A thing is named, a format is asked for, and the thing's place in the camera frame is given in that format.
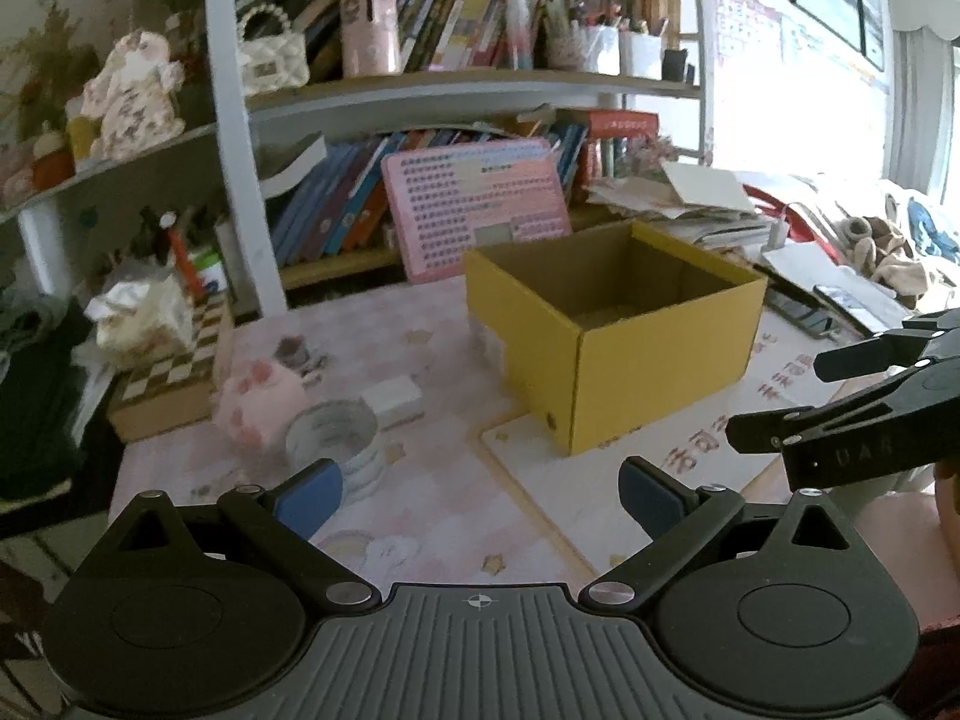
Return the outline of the clear packing tape roll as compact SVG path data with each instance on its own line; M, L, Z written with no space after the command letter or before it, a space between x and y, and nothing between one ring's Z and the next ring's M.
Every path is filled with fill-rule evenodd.
M299 472L325 458L342 472L342 504L374 493L387 470L374 411L363 400L329 400L302 411L285 437L285 455Z

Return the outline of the white square adapter block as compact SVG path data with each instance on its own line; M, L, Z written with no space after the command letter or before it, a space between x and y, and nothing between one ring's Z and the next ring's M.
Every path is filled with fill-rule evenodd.
M394 377L364 388L361 399L373 411L379 429L391 429L423 415L421 388L409 376Z

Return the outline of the wooden chess board box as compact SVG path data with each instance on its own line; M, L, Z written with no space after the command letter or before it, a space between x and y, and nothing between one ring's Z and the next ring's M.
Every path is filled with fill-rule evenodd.
M228 296L213 294L194 309L194 343L125 372L107 405L107 419L124 444L169 433L213 415L233 357L233 312Z

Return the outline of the yellow cardboard box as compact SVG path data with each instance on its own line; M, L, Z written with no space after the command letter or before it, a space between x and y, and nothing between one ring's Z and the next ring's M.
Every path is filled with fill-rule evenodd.
M766 281L647 224L464 255L467 310L565 454L582 454L736 383Z

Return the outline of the pile of dark clothes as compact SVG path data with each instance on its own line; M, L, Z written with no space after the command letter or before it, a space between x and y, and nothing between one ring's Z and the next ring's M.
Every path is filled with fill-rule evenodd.
M80 306L27 289L2 291L2 536L70 522L109 507L122 444L75 349L93 325Z

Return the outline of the tissue pack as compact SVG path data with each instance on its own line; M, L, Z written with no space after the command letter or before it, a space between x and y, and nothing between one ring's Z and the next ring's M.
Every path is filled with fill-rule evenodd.
M119 281L89 300L85 316L103 358L117 371L132 371L192 348L192 309L178 278L167 275Z

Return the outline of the orange glue bottle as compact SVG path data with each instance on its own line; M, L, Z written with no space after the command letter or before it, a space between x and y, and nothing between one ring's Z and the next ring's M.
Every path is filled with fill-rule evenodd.
M189 249L185 245L181 233L178 231L178 216L174 211L166 211L160 218L161 229L166 232L169 247L174 255L174 263L184 278L185 286L195 302L202 304L205 301L205 286L200 281L199 273L190 260Z

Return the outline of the stack of papers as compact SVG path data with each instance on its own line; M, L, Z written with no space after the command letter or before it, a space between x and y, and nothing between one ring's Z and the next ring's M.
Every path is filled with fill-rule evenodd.
M664 163L661 177L599 179L587 201L704 249L760 247L775 226L731 171L697 164Z

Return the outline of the row of books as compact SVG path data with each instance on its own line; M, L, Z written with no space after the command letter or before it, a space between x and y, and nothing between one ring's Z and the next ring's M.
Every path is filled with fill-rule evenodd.
M268 213L280 268L366 249L387 218L384 161L400 151L452 145L455 128L376 133L334 143L324 160Z

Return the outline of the pink perforated board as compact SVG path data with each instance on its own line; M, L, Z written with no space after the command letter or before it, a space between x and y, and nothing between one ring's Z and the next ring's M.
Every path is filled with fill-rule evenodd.
M467 250L571 232L555 156L544 138L432 146L382 160L407 280L462 271Z

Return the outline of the white bookshelf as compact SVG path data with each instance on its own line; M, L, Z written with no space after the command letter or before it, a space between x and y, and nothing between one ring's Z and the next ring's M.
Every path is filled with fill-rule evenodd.
M239 39L231 15L238 2L205 0L213 124L153 146L133 160L98 164L16 208L29 273L43 293L68 298L91 275L96 257L130 229L130 208L180 205L187 177L202 174L192 153L203 138L217 140L236 252L252 289L245 305L264 316L281 314L291 289L392 262L382 250L301 265L283 265L275 257L268 245L267 195L260 170L282 149L313 138L335 143L381 130L480 121L542 104L624 106L635 98L665 98L693 99L701 106L701 143L692 153L698 160L708 158L711 80L706 75L689 85L600 70L467 67L309 83L293 91L246 98L233 57Z

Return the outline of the floral plush doll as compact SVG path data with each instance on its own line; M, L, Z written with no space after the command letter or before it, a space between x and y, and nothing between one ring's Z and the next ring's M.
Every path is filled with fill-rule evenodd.
M184 81L166 37L129 32L83 89L82 114L98 127L91 154L98 161L127 161L145 149L180 137L184 119L176 93Z

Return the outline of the cream quilted handbag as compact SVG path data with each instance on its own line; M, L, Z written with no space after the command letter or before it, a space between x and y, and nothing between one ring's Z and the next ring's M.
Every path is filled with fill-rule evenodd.
M249 23L259 15L275 21L280 31L256 39L245 36ZM238 41L242 93L246 98L302 88L309 83L306 37L293 28L283 8L268 2L249 8L238 21Z

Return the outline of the white pen cups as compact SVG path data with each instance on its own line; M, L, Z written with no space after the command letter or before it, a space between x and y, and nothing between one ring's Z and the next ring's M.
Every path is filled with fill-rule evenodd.
M664 43L659 36L613 26L586 26L583 70L628 78L662 78Z

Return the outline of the pink cylinder container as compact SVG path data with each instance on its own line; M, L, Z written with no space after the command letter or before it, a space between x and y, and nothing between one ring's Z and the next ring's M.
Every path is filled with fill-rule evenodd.
M340 0L340 37L345 78L402 71L397 0Z

